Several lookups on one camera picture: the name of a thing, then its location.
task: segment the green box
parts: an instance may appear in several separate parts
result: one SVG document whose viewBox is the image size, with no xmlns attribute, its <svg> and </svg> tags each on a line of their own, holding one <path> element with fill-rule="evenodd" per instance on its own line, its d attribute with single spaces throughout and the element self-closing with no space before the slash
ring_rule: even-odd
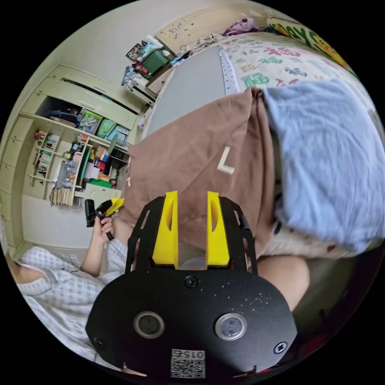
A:
<svg viewBox="0 0 385 385">
<path fill-rule="evenodd" d="M 168 59 L 162 55 L 162 50 L 157 49 L 151 52 L 142 62 L 141 65 L 151 74 L 158 71 L 168 63 Z"/>
</svg>

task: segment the qr code sticker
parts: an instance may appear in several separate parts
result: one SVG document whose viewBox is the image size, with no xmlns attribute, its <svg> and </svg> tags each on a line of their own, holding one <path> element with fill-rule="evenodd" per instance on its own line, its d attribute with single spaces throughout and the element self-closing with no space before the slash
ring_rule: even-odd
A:
<svg viewBox="0 0 385 385">
<path fill-rule="evenodd" d="M 201 350 L 173 349 L 171 356 L 171 377 L 205 378 L 205 352 Z"/>
</svg>

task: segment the paper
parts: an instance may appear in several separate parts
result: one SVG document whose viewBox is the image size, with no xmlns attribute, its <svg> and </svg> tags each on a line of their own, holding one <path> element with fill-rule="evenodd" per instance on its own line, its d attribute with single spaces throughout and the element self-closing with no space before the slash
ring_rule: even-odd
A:
<svg viewBox="0 0 385 385">
<path fill-rule="evenodd" d="M 85 168 L 84 178 L 86 179 L 97 179 L 99 169 L 93 165 L 93 163 L 87 163 Z"/>
</svg>

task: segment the picture frame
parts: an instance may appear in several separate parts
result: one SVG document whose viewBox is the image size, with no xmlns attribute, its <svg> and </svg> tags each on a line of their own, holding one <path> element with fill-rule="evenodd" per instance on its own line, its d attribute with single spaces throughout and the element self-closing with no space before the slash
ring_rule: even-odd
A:
<svg viewBox="0 0 385 385">
<path fill-rule="evenodd" d="M 135 61 L 140 56 L 140 51 L 143 49 L 143 47 L 138 43 L 135 44 L 126 54 L 126 56 L 131 59 L 132 61 Z"/>
</svg>

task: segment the blue towel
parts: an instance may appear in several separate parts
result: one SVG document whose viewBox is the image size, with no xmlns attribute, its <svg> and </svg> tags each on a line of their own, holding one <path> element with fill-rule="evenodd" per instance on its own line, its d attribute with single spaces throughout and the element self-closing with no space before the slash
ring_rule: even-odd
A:
<svg viewBox="0 0 385 385">
<path fill-rule="evenodd" d="M 264 89 L 280 142 L 288 227 L 361 253 L 385 237 L 385 152 L 369 114 L 340 80 Z"/>
</svg>

